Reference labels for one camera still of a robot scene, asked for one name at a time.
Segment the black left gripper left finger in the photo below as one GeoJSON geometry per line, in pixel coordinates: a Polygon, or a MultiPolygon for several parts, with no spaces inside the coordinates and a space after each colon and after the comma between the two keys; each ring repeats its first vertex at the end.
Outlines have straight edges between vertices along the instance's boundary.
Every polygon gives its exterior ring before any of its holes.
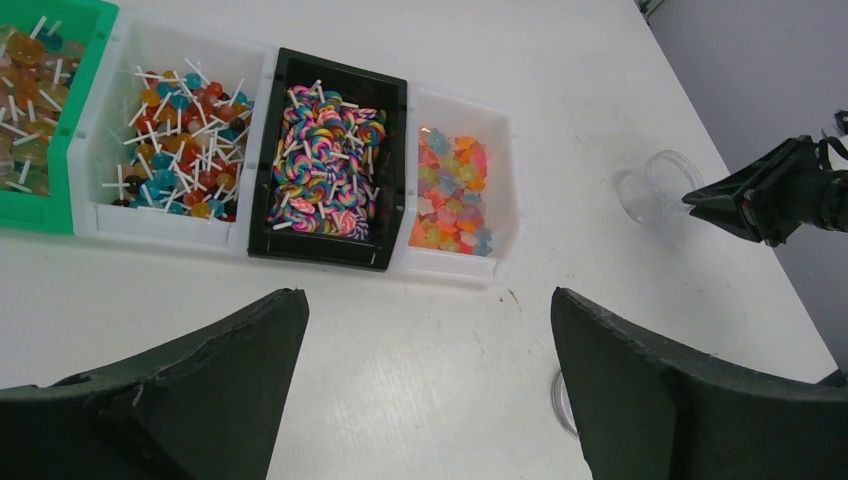
{"type": "Polygon", "coordinates": [[[1,392],[5,479],[263,479],[309,320],[279,289],[57,383],[1,392]]]}

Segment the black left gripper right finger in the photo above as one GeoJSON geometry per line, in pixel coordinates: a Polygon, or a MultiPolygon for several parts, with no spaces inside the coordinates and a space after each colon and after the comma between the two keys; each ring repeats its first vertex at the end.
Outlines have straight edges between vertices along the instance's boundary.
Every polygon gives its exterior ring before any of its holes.
{"type": "Polygon", "coordinates": [[[743,367],[558,288],[565,402],[596,479],[843,479],[847,389],[743,367]]]}

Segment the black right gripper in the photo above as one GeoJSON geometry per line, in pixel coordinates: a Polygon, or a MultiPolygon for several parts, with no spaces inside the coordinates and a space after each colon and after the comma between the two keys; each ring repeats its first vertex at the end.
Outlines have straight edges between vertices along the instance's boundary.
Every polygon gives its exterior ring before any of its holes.
{"type": "Polygon", "coordinates": [[[833,136],[790,137],[723,180],[685,194],[689,215],[743,240],[785,244],[800,226],[847,231],[847,146],[833,136]],[[745,187],[745,214],[742,187],[745,187]]]}

